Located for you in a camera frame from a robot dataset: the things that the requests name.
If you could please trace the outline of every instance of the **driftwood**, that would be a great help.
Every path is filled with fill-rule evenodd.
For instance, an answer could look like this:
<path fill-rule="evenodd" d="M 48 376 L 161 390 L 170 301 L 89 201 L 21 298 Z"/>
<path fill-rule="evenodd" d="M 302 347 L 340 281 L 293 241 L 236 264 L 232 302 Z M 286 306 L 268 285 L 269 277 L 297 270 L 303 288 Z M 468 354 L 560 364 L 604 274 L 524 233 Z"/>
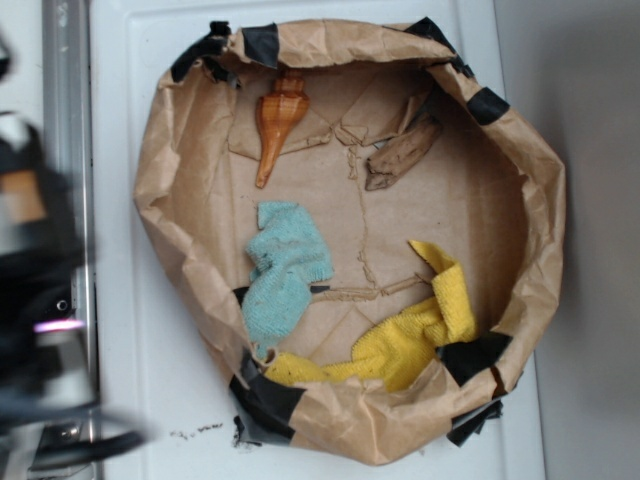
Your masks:
<path fill-rule="evenodd" d="M 442 132 L 442 125 L 423 113 L 405 133 L 389 140 L 367 160 L 366 190 L 387 188 L 396 183 L 426 155 Z"/>

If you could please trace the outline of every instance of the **white surface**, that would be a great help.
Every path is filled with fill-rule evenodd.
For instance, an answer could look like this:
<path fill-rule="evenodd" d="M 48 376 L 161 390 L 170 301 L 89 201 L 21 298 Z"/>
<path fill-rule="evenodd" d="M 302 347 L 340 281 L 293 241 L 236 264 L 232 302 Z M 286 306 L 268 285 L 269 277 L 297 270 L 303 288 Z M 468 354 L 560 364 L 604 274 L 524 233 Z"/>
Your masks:
<path fill-rule="evenodd" d="M 536 356 L 547 476 L 640 478 L 640 2 L 496 5 L 508 100 L 568 167 L 563 295 Z"/>
<path fill-rule="evenodd" d="M 10 73 L 0 81 L 0 111 L 20 112 L 41 129 L 41 0 L 0 0 L 0 36 L 12 55 Z"/>
<path fill-rule="evenodd" d="M 137 412 L 155 438 L 106 462 L 107 480 L 402 478 L 541 480 L 533 363 L 505 400 L 505 417 L 458 449 L 445 439 L 386 467 L 292 448 L 234 448 L 226 385 L 155 257 L 131 201 L 155 84 L 211 20 L 238 26 L 313 17 L 412 23 L 431 16 L 481 83 L 502 93 L 493 3 L 475 1 L 214 2 L 97 0 L 92 72 L 97 294 L 101 372 L 108 404 Z M 202 430 L 212 424 L 219 428 Z"/>

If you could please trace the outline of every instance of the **gray wall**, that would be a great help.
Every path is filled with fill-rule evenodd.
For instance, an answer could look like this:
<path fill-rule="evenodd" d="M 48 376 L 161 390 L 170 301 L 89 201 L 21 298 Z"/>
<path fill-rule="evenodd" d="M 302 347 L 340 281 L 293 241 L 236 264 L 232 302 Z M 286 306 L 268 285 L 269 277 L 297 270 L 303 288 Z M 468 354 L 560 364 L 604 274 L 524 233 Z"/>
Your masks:
<path fill-rule="evenodd" d="M 507 98 L 567 164 L 536 352 L 549 480 L 640 478 L 640 2 L 495 0 Z"/>

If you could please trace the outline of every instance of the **wood piece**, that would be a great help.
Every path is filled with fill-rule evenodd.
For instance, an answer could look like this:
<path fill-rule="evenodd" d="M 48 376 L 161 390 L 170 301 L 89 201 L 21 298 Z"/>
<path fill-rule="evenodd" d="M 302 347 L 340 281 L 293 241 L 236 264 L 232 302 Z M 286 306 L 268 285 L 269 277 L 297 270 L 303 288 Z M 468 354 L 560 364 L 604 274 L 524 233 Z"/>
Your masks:
<path fill-rule="evenodd" d="M 396 183 L 426 155 L 442 132 L 442 125 L 423 113 L 407 132 L 389 140 L 367 160 L 368 191 L 387 188 Z"/>
<path fill-rule="evenodd" d="M 309 109 L 309 97 L 302 91 L 300 72 L 286 70 L 274 84 L 274 91 L 258 101 L 256 117 L 262 140 L 262 156 L 256 187 L 264 188 L 289 132 Z"/>

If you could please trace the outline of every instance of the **seashell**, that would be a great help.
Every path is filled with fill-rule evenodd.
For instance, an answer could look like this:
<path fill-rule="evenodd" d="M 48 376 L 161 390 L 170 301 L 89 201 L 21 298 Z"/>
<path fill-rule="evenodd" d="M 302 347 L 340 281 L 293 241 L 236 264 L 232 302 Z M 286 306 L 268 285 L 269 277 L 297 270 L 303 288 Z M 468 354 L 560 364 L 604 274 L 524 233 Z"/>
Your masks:
<path fill-rule="evenodd" d="M 262 140 L 262 156 L 256 187 L 264 188 L 289 132 L 309 109 L 309 97 L 302 91 L 299 71 L 286 70 L 275 81 L 273 92 L 258 101 L 256 119 Z"/>

